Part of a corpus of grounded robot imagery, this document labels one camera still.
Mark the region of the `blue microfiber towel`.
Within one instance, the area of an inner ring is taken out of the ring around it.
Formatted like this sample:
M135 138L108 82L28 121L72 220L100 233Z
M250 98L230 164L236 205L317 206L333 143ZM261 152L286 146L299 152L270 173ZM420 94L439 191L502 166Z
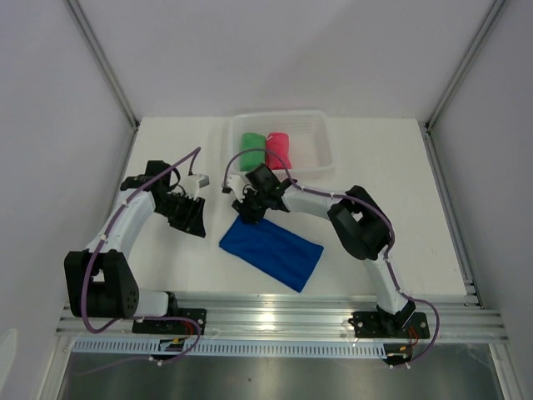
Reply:
M248 224L237 217L219 247L295 292L302 292L324 251L266 219Z

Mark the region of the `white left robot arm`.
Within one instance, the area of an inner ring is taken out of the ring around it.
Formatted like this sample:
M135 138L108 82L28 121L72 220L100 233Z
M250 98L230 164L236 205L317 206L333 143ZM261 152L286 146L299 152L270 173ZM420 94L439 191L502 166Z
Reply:
M117 203L97 236L64 259L67 293L72 314L82 318L151 318L162 333L180 325L181 314L172 307L169 292L139 288L128 257L145 222L154 214L171 228L203 238L208 186L203 174L181 177L170 164L151 160L141 175L126 177Z

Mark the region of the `green microfiber towel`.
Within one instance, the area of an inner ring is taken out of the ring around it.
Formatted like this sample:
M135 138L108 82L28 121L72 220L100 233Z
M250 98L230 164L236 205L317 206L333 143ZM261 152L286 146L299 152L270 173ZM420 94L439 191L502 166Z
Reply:
M250 172L265 162L266 137L254 133L245 132L241 136L240 150L243 154L239 157L239 167L242 172Z

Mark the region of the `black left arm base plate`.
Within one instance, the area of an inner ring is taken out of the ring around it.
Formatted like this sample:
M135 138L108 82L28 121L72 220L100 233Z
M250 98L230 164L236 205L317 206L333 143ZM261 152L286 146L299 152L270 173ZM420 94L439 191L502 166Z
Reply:
M205 308L183 308L178 305L174 293L167 292L167 312L162 317L144 318L141 322L134 322L132 332L148 335L203 335L207 321Z

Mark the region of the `pink microfiber towel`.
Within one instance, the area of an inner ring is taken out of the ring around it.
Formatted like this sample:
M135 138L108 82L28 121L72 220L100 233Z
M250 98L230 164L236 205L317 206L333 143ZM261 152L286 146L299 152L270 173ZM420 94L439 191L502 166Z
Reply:
M271 132L266 138L266 165L271 170L291 169L290 139L284 132Z

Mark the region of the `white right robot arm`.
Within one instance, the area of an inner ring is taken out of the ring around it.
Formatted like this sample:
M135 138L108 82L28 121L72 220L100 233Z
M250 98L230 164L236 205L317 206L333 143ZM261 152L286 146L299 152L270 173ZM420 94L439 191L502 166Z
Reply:
M344 193L326 192L305 187L292 177L281 181L261 164L245 176L226 174L222 191L234 195L232 207L248 224L259 223L269 210L305 213L329 221L345 251L365 264L376 289L381 329L395 337L409 328L416 305L401 294L387 265L395 233L366 189L354 186Z

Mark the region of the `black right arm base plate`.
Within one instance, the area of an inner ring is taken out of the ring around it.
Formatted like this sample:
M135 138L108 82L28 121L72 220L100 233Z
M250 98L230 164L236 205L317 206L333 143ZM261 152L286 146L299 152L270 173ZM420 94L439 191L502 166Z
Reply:
M353 312L348 318L356 338L407 339L409 333L415 338L430 337L429 324L423 312L417 312L413 304L404 310L390 314L377 307L375 311Z

